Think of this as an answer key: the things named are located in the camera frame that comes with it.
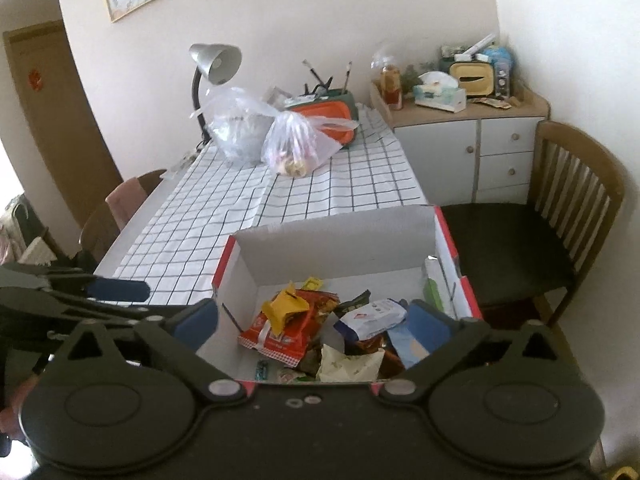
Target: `black chair seat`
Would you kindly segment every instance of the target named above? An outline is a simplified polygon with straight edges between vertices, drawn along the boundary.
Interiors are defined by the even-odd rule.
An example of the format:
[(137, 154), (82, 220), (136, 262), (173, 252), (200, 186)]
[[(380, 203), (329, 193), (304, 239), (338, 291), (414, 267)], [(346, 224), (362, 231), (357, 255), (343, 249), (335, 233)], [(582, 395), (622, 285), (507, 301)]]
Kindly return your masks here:
[(571, 286), (574, 266), (548, 223), (530, 206), (461, 204), (442, 212), (480, 306), (511, 303)]

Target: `wooden door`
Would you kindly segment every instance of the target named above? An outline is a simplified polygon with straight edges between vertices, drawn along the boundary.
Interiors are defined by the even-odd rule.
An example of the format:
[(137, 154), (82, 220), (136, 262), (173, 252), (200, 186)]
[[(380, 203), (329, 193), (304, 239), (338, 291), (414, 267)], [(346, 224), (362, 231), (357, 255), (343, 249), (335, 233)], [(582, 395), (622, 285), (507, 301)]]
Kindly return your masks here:
[(82, 226), (122, 178), (95, 122), (62, 22), (4, 35), (31, 134)]
[(476, 121), (396, 128), (396, 137), (433, 205), (470, 203), (476, 175)]

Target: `desk lamp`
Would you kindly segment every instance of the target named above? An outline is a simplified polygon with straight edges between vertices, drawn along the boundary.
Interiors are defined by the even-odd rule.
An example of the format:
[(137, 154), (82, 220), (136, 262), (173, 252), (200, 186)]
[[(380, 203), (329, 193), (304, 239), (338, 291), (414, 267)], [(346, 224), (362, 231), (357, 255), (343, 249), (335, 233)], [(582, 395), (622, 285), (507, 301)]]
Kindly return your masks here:
[[(197, 65), (191, 86), (191, 97), (194, 110), (199, 110), (199, 91), (202, 76), (214, 85), (226, 83), (238, 72), (242, 62), (242, 53), (236, 46), (202, 43), (191, 45), (189, 53)], [(202, 130), (202, 143), (207, 144), (211, 140), (211, 136), (207, 131), (207, 123), (202, 113), (198, 115), (198, 122)]]

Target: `chair back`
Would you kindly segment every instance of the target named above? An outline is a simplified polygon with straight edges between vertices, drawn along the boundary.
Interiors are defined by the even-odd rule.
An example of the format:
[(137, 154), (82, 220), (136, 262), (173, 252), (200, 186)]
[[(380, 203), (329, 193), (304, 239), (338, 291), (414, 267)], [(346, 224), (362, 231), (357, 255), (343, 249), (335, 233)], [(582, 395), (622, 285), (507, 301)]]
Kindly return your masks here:
[(100, 263), (119, 234), (120, 229), (113, 219), (109, 205), (102, 202), (84, 224), (80, 246), (91, 253), (96, 263)]
[(145, 190), (147, 196), (154, 192), (154, 189), (158, 187), (158, 185), (162, 182), (160, 175), (162, 175), (166, 170), (154, 170), (149, 171), (149, 173), (145, 173), (142, 176), (138, 177), (138, 181), (142, 189)]
[(617, 162), (599, 142), (568, 124), (538, 124), (528, 203), (569, 251), (577, 283), (600, 252), (624, 194)]

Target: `checkered tablecloth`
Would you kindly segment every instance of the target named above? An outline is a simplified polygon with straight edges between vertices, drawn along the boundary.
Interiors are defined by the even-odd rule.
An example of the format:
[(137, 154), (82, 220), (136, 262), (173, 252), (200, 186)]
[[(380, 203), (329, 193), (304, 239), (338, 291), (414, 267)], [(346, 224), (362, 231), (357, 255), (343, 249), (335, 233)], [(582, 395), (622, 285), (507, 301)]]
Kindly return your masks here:
[(426, 204), (400, 142), (380, 114), (360, 106), (356, 139), (305, 178), (229, 164), (215, 145), (143, 229), (115, 278), (145, 280), (151, 304), (192, 304), (212, 295), (228, 236), (240, 229), (340, 213)]

